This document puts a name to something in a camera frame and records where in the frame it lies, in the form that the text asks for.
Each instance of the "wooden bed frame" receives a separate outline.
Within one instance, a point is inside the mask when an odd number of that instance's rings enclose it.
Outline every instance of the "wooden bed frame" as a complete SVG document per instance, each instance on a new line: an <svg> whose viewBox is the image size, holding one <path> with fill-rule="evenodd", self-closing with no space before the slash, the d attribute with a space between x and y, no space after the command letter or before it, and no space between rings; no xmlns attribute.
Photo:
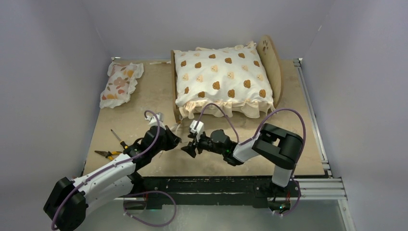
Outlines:
<svg viewBox="0 0 408 231"><path fill-rule="evenodd" d="M283 93L283 73L282 64L276 51L275 45L269 35L263 35L258 45L256 46L262 65L265 68L267 77L273 92L273 106L277 108L282 98ZM181 122L182 116L178 106L176 105L177 98L177 72L176 64L174 62L174 51L171 51L171 75L172 91L173 91L173 112L177 123Z"/></svg>

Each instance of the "white wall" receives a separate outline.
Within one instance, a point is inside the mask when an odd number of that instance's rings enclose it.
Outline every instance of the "white wall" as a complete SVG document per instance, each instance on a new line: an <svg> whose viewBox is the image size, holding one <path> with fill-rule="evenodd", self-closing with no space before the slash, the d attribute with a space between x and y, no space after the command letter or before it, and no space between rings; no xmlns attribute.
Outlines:
<svg viewBox="0 0 408 231"><path fill-rule="evenodd" d="M357 230L407 230L408 1L338 0L302 66Z"/></svg>
<svg viewBox="0 0 408 231"><path fill-rule="evenodd" d="M50 229L42 208L81 172L108 64L80 0L1 2L1 230Z"/></svg>
<svg viewBox="0 0 408 231"><path fill-rule="evenodd" d="M334 0L84 0L109 53L169 58L269 34L282 58L303 57Z"/></svg>

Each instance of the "floral pillow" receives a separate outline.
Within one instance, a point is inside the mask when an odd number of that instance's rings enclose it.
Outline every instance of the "floral pillow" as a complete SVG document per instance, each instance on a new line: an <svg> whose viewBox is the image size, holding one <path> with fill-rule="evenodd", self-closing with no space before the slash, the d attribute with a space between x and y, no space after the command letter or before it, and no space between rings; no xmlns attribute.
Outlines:
<svg viewBox="0 0 408 231"><path fill-rule="evenodd" d="M137 85L138 78L143 74L143 64L129 65L112 62L108 67L109 80L101 93L100 108L114 108L130 100Z"/></svg>

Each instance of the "wooden board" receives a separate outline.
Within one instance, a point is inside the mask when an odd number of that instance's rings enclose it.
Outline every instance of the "wooden board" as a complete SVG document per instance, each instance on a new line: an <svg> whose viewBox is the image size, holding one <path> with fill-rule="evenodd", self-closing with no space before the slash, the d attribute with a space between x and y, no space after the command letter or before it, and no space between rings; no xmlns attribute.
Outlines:
<svg viewBox="0 0 408 231"><path fill-rule="evenodd" d="M117 62L126 64L131 61L117 60ZM149 129L147 121L143 117L143 112L147 109L164 113L164 123L166 125L171 127L175 124L172 103L172 66L170 64L149 65L150 62L156 61L143 62L144 74L138 79L139 83L128 103L113 109L104 108L100 110L90 144L85 173L90 173L109 162L108 159L94 153L94 150L122 150L110 129L113 129L126 143L133 143L136 138L142 137ZM308 117L307 104L297 79L296 69L292 61L285 61L283 63L286 90L282 95L280 107L290 107L299 111L305 119L308 134L305 151L299 160L295 174L322 175L324 174L323 167L314 140L312 123ZM240 135L240 140L243 141L252 136L264 116L262 115L259 119L250 119L242 113L233 113L231 120ZM208 134L215 129L221 128L225 130L225 133L232 140L236 140L234 132L225 121L225 118L204 115L203 122ZM297 116L290 112L278 113L268 122L297 134L302 134ZM184 141L189 140L187 135L189 134L188 126L190 123L191 120L184 119L177 132L177 135ZM233 167L224 162L221 155L204 151L193 159L187 153L180 150L181 147L182 144L174 150L158 154L139 173L143 176L237 176L271 175L273 172L273 164L261 156L257 156L241 166Z"/></svg>
<svg viewBox="0 0 408 231"><path fill-rule="evenodd" d="M269 35L263 35L261 37L256 50L258 51L259 57L261 58L261 63L265 68L269 83L271 84L273 92L273 106L277 108L283 93L283 72L281 60ZM176 105L177 72L176 63L174 62L174 51L171 51L171 65L171 77L174 80L172 81L174 118L176 119L177 123L180 123L181 113Z"/></svg>

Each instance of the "floor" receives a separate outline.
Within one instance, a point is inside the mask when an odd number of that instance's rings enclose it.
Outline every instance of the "floor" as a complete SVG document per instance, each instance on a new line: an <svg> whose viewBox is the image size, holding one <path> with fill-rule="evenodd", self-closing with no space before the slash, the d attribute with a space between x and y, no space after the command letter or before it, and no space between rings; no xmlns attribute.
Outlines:
<svg viewBox="0 0 408 231"><path fill-rule="evenodd" d="M131 100L114 109L101 109L90 145L85 173L90 173L107 164L109 160L94 153L94 150L121 151L121 146L110 129L113 129L126 143L133 143L135 139L144 135L148 129L143 112L147 109L165 114L164 123L171 127L174 123L171 92L171 65L154 64L153 61L143 61L144 74L138 80L136 91ZM297 110L306 124L306 146L298 162L295 175L323 175L321 157L313 133L313 125L308 113L302 85L292 60L282 61L284 73L283 97L278 108L289 107ZM249 119L240 113L234 113L232 123L238 131L240 140L251 137L258 124L264 118ZM215 129L224 129L225 133L235 140L235 135L224 118L204 115L203 122L208 134ZM291 112L280 112L268 120L269 123L302 134L302 126L297 116ZM187 138L188 126L191 120L182 121L177 135L184 141ZM139 170L143 176L238 176L238 175L271 175L273 164L261 156L254 157L245 164L237 167L228 165L222 156L209 152L197 155L195 159L176 149L158 154L152 162Z"/></svg>

